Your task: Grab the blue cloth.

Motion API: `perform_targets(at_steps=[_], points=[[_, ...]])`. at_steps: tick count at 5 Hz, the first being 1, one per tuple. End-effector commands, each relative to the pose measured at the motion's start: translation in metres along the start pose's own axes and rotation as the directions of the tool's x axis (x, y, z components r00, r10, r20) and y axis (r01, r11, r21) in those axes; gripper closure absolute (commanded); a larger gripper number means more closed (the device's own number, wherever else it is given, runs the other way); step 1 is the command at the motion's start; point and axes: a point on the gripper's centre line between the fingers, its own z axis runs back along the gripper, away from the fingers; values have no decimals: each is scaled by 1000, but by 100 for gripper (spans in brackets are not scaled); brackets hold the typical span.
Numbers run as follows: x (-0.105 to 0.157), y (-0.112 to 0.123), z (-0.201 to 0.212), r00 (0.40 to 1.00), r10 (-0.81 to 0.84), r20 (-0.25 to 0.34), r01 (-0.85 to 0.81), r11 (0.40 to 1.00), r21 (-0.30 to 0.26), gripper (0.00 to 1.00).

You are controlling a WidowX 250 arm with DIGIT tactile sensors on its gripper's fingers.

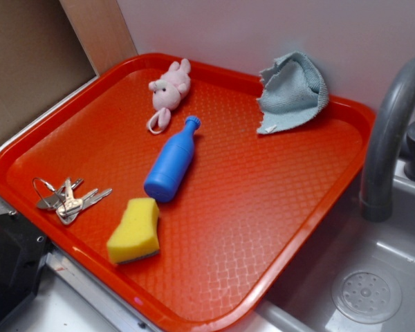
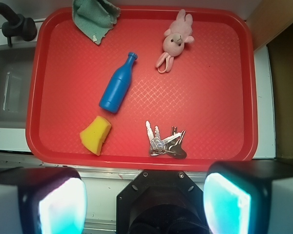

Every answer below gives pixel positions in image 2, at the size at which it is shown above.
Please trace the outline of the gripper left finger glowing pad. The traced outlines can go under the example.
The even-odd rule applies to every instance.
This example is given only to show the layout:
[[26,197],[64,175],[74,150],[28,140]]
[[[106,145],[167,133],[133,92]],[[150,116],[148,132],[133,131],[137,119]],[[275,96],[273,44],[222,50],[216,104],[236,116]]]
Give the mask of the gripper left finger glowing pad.
[[0,168],[0,234],[81,234],[86,210],[74,168]]

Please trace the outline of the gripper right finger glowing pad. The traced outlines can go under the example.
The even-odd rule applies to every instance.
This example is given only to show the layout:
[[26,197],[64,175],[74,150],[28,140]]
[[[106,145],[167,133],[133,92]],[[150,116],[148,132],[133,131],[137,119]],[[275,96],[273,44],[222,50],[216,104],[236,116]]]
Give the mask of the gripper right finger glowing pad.
[[293,234],[293,160],[216,162],[203,204],[213,234]]

